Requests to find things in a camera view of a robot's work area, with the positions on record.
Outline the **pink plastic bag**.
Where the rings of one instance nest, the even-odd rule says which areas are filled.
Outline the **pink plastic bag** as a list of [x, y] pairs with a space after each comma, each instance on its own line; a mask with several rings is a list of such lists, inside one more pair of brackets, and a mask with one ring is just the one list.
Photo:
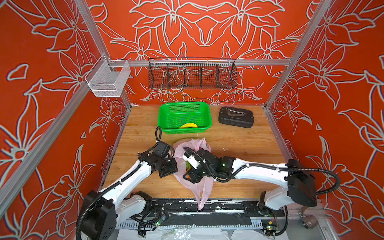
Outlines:
[[192, 193], [194, 194], [197, 200], [197, 204], [198, 204], [197, 208], [200, 211], [204, 208], [204, 205], [207, 202], [212, 192], [214, 180], [212, 178], [203, 177], [203, 179], [199, 183], [192, 184], [183, 178], [183, 175], [187, 171], [187, 162], [183, 159], [183, 155], [184, 155], [183, 147], [189, 147], [195, 150], [196, 152], [199, 149], [204, 149], [211, 152], [212, 148], [206, 142], [205, 138], [182, 139], [173, 145], [173, 148], [175, 149], [174, 158], [176, 160], [177, 168], [178, 168], [178, 171], [174, 173], [174, 176], [185, 188], [192, 191]]

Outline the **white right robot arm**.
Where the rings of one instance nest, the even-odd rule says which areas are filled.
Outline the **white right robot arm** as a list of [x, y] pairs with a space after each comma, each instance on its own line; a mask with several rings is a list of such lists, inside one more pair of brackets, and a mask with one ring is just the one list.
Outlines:
[[235, 157], [219, 158], [204, 149], [183, 149], [183, 159], [191, 166], [183, 178], [193, 184], [204, 177], [219, 183], [235, 179], [256, 180], [277, 186], [275, 190], [261, 194], [261, 209], [277, 211], [293, 203], [304, 207], [317, 206], [315, 177], [296, 160], [289, 160], [287, 164], [262, 164]]

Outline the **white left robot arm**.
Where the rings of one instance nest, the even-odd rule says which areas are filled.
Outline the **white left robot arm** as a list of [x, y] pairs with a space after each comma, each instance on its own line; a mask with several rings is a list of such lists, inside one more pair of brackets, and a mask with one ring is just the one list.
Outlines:
[[113, 184], [99, 192], [90, 191], [84, 198], [76, 223], [76, 239], [88, 237], [90, 240], [107, 240], [116, 226], [128, 218], [141, 213], [147, 199], [133, 195], [132, 190], [153, 172], [166, 177], [178, 171], [175, 158], [169, 154], [138, 154], [139, 159], [125, 174]]

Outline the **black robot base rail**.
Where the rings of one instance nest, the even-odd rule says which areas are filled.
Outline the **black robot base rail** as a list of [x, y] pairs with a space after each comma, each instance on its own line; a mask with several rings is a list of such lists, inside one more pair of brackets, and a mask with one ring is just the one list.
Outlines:
[[209, 199], [198, 210], [195, 199], [153, 199], [163, 218], [153, 226], [140, 226], [132, 219], [117, 225], [118, 230], [220, 229], [280, 231], [286, 225], [284, 208], [276, 212], [259, 209], [257, 199]]

